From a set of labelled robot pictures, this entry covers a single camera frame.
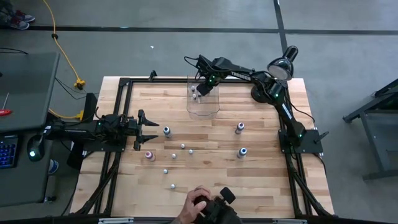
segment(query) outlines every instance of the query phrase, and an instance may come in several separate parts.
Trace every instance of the blue backlit keyboard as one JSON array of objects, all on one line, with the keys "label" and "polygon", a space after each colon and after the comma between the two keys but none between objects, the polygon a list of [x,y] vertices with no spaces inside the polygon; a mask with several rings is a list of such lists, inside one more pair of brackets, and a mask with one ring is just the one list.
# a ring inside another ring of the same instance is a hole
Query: blue backlit keyboard
[{"label": "blue backlit keyboard", "polygon": [[15,167],[18,136],[0,136],[0,169]]}]

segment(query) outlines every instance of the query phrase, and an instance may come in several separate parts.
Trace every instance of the black controller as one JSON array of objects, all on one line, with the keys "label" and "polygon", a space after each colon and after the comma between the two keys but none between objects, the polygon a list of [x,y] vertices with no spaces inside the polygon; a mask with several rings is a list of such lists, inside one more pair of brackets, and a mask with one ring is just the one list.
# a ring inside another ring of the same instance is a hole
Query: black controller
[{"label": "black controller", "polygon": [[215,197],[214,200],[208,200],[204,196],[199,196],[195,199],[194,204],[202,201],[206,202],[206,207],[201,211],[203,215],[199,214],[194,221],[195,224],[241,224],[241,219],[236,215],[233,208],[225,202],[232,204],[236,199],[235,195],[229,188],[224,187],[220,197]]}]

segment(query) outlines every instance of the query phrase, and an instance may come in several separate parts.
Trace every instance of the yellow cable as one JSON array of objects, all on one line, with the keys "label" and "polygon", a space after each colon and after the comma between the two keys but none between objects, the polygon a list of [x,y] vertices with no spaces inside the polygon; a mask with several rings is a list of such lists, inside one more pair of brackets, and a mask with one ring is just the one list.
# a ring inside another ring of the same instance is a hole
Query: yellow cable
[{"label": "yellow cable", "polygon": [[59,115],[57,114],[54,110],[49,109],[50,113],[54,114],[55,116],[59,117],[59,118],[64,118],[64,119],[75,119],[75,118],[79,118],[78,116],[64,116],[64,115]]},{"label": "yellow cable", "polygon": [[[51,7],[50,7],[49,4],[47,3],[47,1],[43,0],[43,2],[44,2],[44,4],[47,6],[47,8],[49,9],[49,11],[50,11],[50,13],[51,13],[52,25],[53,25],[53,33],[56,34],[54,14],[52,13]],[[69,64],[69,66],[72,68],[73,72],[75,73],[76,78],[77,78],[76,83],[81,83],[82,85],[84,85],[84,84],[85,84],[85,81],[82,80],[82,79],[80,79],[79,75],[77,74],[77,72],[76,72],[76,70],[75,70],[75,67],[72,65],[72,63],[70,62],[70,60],[69,60],[67,54],[65,53],[65,51],[63,51],[61,45],[58,43],[57,38],[56,38],[56,37],[53,37],[53,39],[54,39],[56,45],[58,46],[58,48],[61,50],[63,56],[65,56],[65,58],[66,58],[66,60],[67,60],[67,62],[68,62],[68,64]]]}]

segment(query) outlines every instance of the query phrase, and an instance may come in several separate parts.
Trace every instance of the wrist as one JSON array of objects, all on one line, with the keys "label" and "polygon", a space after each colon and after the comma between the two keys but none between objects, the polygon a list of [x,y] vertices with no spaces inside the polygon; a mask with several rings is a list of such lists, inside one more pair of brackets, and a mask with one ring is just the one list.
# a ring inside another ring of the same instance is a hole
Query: wrist
[{"label": "wrist", "polygon": [[186,218],[184,218],[184,216],[182,214],[179,214],[176,219],[178,222],[176,224],[189,224],[191,222],[189,222]]},{"label": "wrist", "polygon": [[170,224],[183,224],[179,217],[175,218]]}]

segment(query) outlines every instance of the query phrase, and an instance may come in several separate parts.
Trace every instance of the yellow extension cord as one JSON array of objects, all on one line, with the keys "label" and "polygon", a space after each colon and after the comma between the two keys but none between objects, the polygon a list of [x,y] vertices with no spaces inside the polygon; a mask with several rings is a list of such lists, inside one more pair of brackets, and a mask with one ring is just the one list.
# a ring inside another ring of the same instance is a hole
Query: yellow extension cord
[{"label": "yellow extension cord", "polygon": [[[51,13],[52,24],[53,24],[53,33],[56,34],[54,14],[52,13],[52,10],[51,10],[51,7],[49,6],[49,4],[48,4],[45,0],[43,0],[43,2],[44,2],[44,4],[47,6],[47,8],[49,9],[49,11],[50,11],[50,13]],[[70,62],[70,60],[69,60],[67,54],[66,54],[65,51],[62,49],[61,45],[58,43],[57,38],[56,38],[56,37],[53,37],[53,39],[54,39],[56,45],[58,46],[58,48],[61,50],[63,56],[65,56],[65,58],[66,58],[66,60],[67,60],[67,62],[68,62],[68,64],[69,64],[69,66],[72,68],[73,72],[74,72],[75,75],[76,75],[77,81],[76,81],[76,83],[74,84],[74,86],[75,86],[75,87],[78,87],[78,86],[81,86],[81,87],[82,87],[82,86],[85,84],[85,81],[82,80],[82,79],[80,79],[79,75],[77,74],[77,72],[76,72],[76,70],[75,70],[75,67],[72,65],[72,63]],[[52,109],[49,109],[49,111],[50,111],[50,113],[52,113],[53,115],[55,115],[55,116],[57,116],[57,117],[59,117],[59,118],[63,118],[63,119],[79,119],[80,121],[83,119],[83,112],[84,112],[84,111],[80,111],[80,113],[79,113],[79,114],[76,114],[75,116],[64,116],[64,115],[57,114],[57,113],[56,113],[54,110],[52,110]]]},{"label": "yellow extension cord", "polygon": [[[47,8],[49,9],[50,13],[51,13],[51,18],[52,18],[52,26],[53,26],[53,34],[57,34],[56,28],[55,28],[55,18],[54,18],[54,14],[52,13],[51,7],[49,6],[49,4],[47,3],[47,1],[43,0],[44,4],[47,6]],[[72,65],[72,63],[70,62],[67,54],[65,53],[65,51],[62,49],[61,45],[58,43],[57,38],[53,37],[55,44],[58,46],[58,48],[61,50],[63,56],[65,56],[69,66],[72,68],[74,74],[76,75],[77,81],[75,83],[75,87],[77,87],[78,85],[85,85],[85,81],[82,80],[79,75],[77,74],[75,67]]]}]

